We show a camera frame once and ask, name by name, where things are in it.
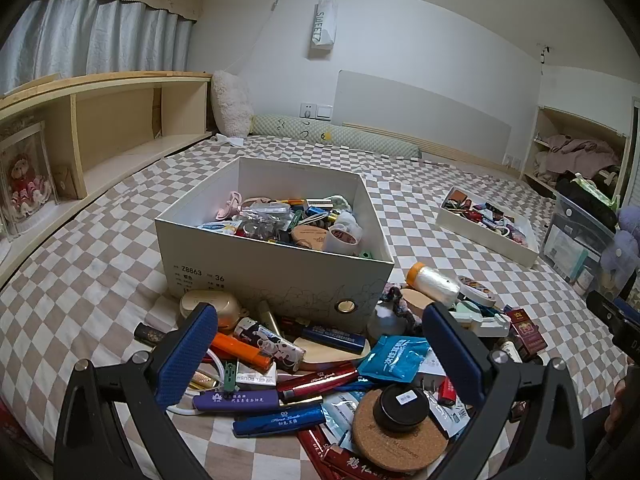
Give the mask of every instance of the curtain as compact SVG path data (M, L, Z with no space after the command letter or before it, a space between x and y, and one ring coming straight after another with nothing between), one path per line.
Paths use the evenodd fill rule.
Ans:
M192 25L141 2L34 0L0 50L0 92L56 72L185 70Z

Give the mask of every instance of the checkered bedsheet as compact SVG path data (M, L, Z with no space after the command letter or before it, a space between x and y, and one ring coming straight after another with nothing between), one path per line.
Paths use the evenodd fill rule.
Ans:
M117 364L144 349L133 339L139 322L175 327L177 300L166 291L154 219L239 155L361 174L396 261L391 281L402 282L420 261L487 283L502 303L538 320L549 344L543 358L567 361L584 413L610 403L624 359L574 291L543 262L523 268L435 225L438 202L453 185L528 216L541 239L552 201L524 184L447 164L275 137L251 137L243 148L204 140L114 186L39 247L0 291L0 392L48 456L75 362ZM157 476L125 406L120 415L143 470ZM236 439L228 416L171 418L216 480L318 478L293 436ZM499 466L514 431L508 424L485 474Z

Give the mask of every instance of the human hand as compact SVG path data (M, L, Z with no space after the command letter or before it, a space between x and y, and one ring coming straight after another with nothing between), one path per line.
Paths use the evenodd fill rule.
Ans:
M633 359L631 359L630 357L626 358L626 362L629 365L634 364ZM610 433L611 431L616 429L616 425L620 420L620 417L622 417L623 406L622 406L621 399L624 393L625 393L625 380L620 379L614 389L614 400L611 403L609 416L607 417L607 420L604 421L604 430L607 433Z

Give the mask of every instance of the wire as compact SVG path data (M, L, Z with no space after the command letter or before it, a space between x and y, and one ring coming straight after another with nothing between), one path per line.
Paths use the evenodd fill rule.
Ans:
M269 23L271 21L271 17L273 16L273 12L276 10L276 7L278 6L278 2L280 0L276 0L273 5L271 6L271 12L269 13L269 17L267 18L267 20L262 24L262 27L260 27L260 31L258 32L258 36L255 38L254 44L252 44L251 47L249 47L249 50L247 50L244 54L242 54L242 56L240 56L238 59L236 59L232 64L230 64L228 67L225 68L225 72L228 72L228 70L235 65L238 61L240 61L242 58L250 56L253 51L255 46L258 44L258 41L260 40L260 37L262 35L262 32L264 30L264 27L267 26L267 23Z
M220 384L224 384L225 383L225 367L222 365L222 361L220 360L220 358L215 355L211 348L207 348L207 355L209 357L211 357L211 359L213 360L214 364L216 365L216 368L218 369L218 376L215 377L214 379L217 379ZM191 388L187 388L184 391L184 394L187 395L188 397L191 397L193 399L193 397L195 397L196 395L201 394L201 391L198 390L192 390ZM173 406L169 406L166 409L168 412L171 413L175 413L176 415L201 415L202 413L205 412L201 412L200 410L188 410L185 408L178 408L178 406L176 404L174 404Z

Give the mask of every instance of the fluffy pillow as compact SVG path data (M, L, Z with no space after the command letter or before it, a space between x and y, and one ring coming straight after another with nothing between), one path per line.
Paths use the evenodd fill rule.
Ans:
M220 132L227 137L245 139L251 128L251 116L254 114L246 83L228 72L214 72L211 82L211 104L213 117Z

